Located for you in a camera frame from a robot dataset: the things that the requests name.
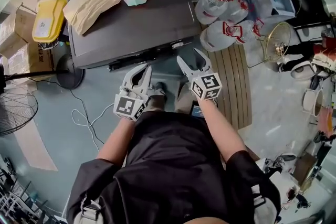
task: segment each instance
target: forearm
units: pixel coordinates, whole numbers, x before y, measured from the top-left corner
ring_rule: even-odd
[[[134,133],[135,122],[121,119],[97,155],[97,159],[106,159],[122,166],[129,143]]]
[[[220,113],[213,101],[199,100],[198,103],[202,109],[211,136],[226,162],[236,152],[246,150],[242,138]]]

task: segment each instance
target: pants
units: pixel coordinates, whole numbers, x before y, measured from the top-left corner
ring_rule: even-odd
[[[190,114],[193,106],[193,101],[197,101],[197,98],[191,94],[188,84],[184,84],[177,93],[175,99],[175,112]],[[161,89],[155,90],[154,94],[150,96],[148,106],[144,112],[148,111],[164,111],[164,105],[166,103],[166,96]]]
[[[285,55],[299,55],[301,54],[303,57],[298,60],[289,61],[288,63],[282,66],[283,71],[291,71],[294,66],[302,63],[304,61],[310,60],[314,56],[314,43],[312,42],[302,42],[298,45],[288,46],[284,48],[287,49]]]

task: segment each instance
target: person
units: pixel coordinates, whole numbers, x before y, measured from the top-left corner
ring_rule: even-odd
[[[321,44],[305,41],[297,45],[285,46],[284,51],[285,55],[302,55],[302,57],[282,63],[279,66],[279,72],[291,71],[296,65],[307,60],[312,60],[314,55],[317,54],[324,54],[330,61],[336,61],[336,38],[323,37]]]
[[[92,223],[233,224],[255,223],[256,217],[275,223],[279,191],[215,102],[198,100],[205,119],[195,118],[186,84],[177,99],[179,113],[164,111],[163,83],[154,90],[138,121],[121,119],[97,158],[81,165],[69,198],[69,224],[97,205],[103,221],[94,213]]]

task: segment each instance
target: black and white marker cube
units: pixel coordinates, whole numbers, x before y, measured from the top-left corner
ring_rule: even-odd
[[[144,109],[145,102],[142,99],[115,95],[113,112],[120,118],[136,121]]]
[[[201,100],[217,98],[221,89],[222,83],[217,73],[199,76],[194,78],[191,83],[192,92]]]

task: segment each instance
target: plastic bottle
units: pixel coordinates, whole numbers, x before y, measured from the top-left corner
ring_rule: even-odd
[[[227,9],[228,0],[199,0],[195,13],[203,25],[213,23]]]
[[[236,38],[242,36],[242,27],[228,22],[216,21],[201,33],[202,46],[207,51],[218,51],[231,46]]]
[[[233,0],[229,1],[226,11],[219,16],[219,19],[235,25],[244,20],[247,15],[247,2],[245,0]]]
[[[242,35],[241,37],[237,37],[237,41],[242,44],[249,44],[261,36],[260,29],[264,26],[264,23],[260,19],[257,19],[255,22],[252,20],[245,20],[237,26],[241,26],[242,28]]]

